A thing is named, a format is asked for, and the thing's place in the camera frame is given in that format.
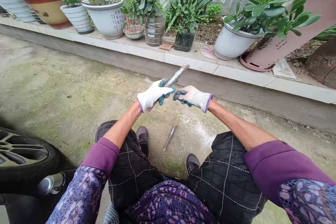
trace white work glove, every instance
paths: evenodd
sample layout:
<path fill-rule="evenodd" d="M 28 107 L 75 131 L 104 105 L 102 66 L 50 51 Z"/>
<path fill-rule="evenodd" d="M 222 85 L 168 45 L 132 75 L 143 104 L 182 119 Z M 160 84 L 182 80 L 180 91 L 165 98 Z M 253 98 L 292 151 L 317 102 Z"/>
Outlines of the white work glove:
<path fill-rule="evenodd" d="M 179 100 L 182 104 L 188 104 L 189 107 L 194 105 L 206 113 L 212 96 L 211 93 L 203 93 L 193 86 L 187 86 L 177 90 L 173 100 Z"/>
<path fill-rule="evenodd" d="M 141 110 L 143 113 L 150 108 L 153 107 L 154 102 L 158 101 L 160 105 L 163 104 L 163 100 L 168 98 L 171 93 L 176 91 L 174 87 L 164 87 L 163 86 L 168 82 L 168 78 L 158 80 L 153 82 L 153 84 L 143 93 L 138 94 L 138 101 L 141 106 Z"/>

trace plaid pants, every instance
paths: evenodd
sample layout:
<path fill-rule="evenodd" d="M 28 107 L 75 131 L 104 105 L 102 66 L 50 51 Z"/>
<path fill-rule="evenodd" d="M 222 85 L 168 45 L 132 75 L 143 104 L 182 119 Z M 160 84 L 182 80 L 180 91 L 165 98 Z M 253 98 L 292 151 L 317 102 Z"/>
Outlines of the plaid pants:
<path fill-rule="evenodd" d="M 96 142 L 115 123 L 116 120 L 103 123 L 97 130 Z M 246 167 L 245 148 L 232 132 L 217 135 L 211 148 L 212 152 L 201 167 L 195 168 L 183 183 L 220 223 L 251 223 L 264 208 L 266 198 Z M 121 217 L 128 206 L 163 180 L 141 151 L 135 132 L 130 130 L 108 180 L 112 204 Z"/>

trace purple patterned shirt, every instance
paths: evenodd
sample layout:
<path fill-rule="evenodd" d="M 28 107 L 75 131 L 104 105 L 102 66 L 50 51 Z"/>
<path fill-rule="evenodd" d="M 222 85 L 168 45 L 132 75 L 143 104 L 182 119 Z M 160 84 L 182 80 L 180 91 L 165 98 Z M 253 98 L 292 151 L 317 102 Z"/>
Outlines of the purple patterned shirt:
<path fill-rule="evenodd" d="M 118 154 L 105 138 L 94 144 L 47 224 L 94 224 Z M 292 223 L 336 223 L 335 182 L 305 155 L 274 141 L 247 152 L 245 162 L 260 191 L 284 208 Z M 152 187 L 127 213 L 134 223 L 218 222 L 189 188 L 175 181 Z"/>

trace shoe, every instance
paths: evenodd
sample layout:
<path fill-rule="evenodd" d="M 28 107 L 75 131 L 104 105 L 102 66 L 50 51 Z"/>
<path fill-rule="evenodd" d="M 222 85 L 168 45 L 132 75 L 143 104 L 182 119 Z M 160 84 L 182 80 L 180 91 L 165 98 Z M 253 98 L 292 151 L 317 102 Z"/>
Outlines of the shoe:
<path fill-rule="evenodd" d="M 200 168 L 201 167 L 201 165 L 199 163 L 200 162 L 198 161 L 197 157 L 194 154 L 189 154 L 188 155 L 186 166 L 187 166 L 187 171 L 188 171 L 189 175 L 193 171 L 194 168 Z"/>
<path fill-rule="evenodd" d="M 136 137 L 138 138 L 138 144 L 140 149 L 149 158 L 149 148 L 148 148 L 148 131 L 145 126 L 140 126 L 136 131 Z"/>

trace pink flower pot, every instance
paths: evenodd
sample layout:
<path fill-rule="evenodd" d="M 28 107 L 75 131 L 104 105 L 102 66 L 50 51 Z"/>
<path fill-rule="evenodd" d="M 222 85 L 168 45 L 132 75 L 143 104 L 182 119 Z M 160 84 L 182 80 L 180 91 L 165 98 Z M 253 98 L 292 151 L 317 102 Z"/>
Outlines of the pink flower pot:
<path fill-rule="evenodd" d="M 240 62 L 254 71 L 270 71 L 277 61 L 336 24 L 336 0 L 307 0 L 304 11 L 313 12 L 311 15 L 322 15 L 322 17 L 311 25 L 297 28 L 302 32 L 301 36 L 296 36 L 290 31 L 287 34 L 287 40 L 278 36 L 262 39 L 245 59 L 240 57 Z"/>

